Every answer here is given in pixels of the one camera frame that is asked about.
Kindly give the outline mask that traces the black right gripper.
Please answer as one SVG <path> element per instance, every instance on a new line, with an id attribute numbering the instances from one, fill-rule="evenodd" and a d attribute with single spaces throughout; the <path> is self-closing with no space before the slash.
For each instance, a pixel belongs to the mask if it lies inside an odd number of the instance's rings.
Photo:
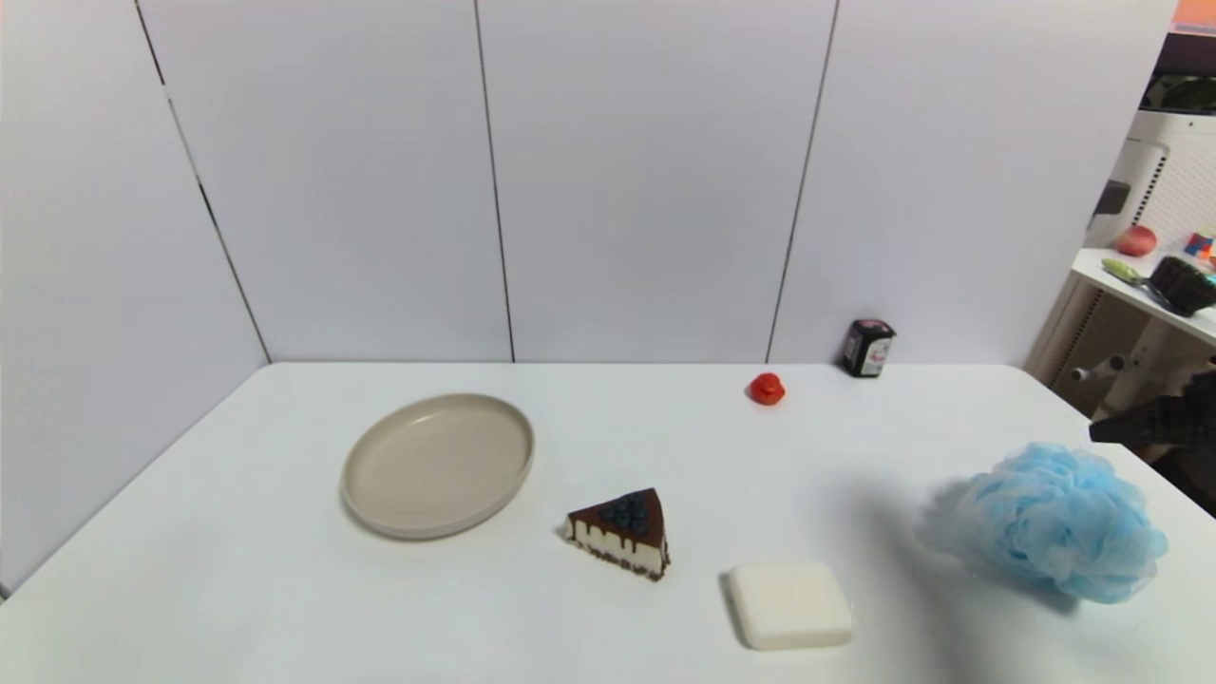
<path id="1" fill-rule="evenodd" d="M 1154 410 L 1128 410 L 1090 425 L 1102 445 L 1215 445 L 1214 396 L 1169 396 Z"/>

